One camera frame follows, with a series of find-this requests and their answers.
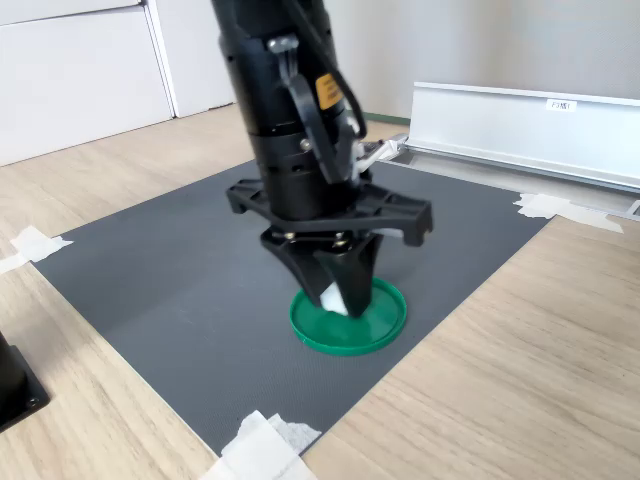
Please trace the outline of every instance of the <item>white label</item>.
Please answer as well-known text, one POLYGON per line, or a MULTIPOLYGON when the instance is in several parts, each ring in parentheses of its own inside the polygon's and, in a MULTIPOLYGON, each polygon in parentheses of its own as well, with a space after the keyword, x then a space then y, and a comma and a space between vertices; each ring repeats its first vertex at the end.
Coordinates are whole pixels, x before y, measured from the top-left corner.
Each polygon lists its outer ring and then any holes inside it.
POLYGON ((578 102, 572 102, 570 100, 554 100, 550 98, 547 100, 547 110, 554 112, 567 112, 573 113, 578 108, 578 102))

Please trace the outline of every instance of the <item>wooden floor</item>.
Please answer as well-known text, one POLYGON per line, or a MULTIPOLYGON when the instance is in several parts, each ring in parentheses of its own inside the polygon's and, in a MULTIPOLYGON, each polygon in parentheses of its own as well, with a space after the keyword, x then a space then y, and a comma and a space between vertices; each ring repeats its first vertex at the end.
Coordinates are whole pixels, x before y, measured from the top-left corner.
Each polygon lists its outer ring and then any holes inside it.
MULTIPOLYGON (((227 107, 0 168, 0 258, 27 225, 58 235, 250 158, 227 107)), ((554 219, 304 456, 318 478, 640 478, 640 223, 619 222, 554 219)), ((32 265, 0 276, 0 330, 53 397, 0 435, 1 479, 215 461, 32 265)))

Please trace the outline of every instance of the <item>white wall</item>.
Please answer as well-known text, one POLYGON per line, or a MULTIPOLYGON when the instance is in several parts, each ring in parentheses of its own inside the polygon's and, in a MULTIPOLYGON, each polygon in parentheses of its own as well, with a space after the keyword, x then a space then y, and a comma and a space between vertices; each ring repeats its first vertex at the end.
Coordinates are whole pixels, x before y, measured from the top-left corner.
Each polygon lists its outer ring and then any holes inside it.
POLYGON ((325 0, 365 111, 410 117, 425 81, 640 98, 640 1, 325 0))

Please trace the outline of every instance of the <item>cable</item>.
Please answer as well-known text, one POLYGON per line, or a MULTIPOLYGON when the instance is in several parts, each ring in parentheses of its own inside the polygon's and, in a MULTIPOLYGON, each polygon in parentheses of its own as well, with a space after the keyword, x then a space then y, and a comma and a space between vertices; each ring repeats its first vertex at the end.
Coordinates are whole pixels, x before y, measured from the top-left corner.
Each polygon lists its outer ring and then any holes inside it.
POLYGON ((304 40, 309 44, 313 53, 320 59, 324 68, 331 74, 334 78, 338 87, 344 94, 347 102, 351 106, 353 110, 353 114, 356 117, 356 121, 358 122, 358 134, 357 138, 362 139, 367 136, 367 123, 365 122, 364 115, 362 114, 362 109, 360 108, 360 104, 358 100, 356 100, 355 95, 349 88, 349 84, 344 79, 340 71, 338 70, 335 63, 331 60, 331 57, 327 54, 324 49, 324 45, 322 44, 322 39, 318 35, 318 32, 315 30, 304 10, 300 6, 297 0, 283 0, 283 4, 289 17, 293 23, 298 27, 299 33, 304 38, 304 40))

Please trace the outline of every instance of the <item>cabinet door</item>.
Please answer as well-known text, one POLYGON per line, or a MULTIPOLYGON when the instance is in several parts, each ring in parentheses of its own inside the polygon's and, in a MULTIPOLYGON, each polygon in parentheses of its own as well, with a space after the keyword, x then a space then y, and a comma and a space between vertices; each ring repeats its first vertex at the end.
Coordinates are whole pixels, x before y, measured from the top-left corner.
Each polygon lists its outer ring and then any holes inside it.
POLYGON ((138 3, 140 0, 2 0, 0 25, 95 12, 107 8, 129 7, 138 3))
POLYGON ((171 118, 142 7, 0 27, 0 165, 171 118))
POLYGON ((148 8, 176 115, 235 101, 211 0, 149 0, 148 8))

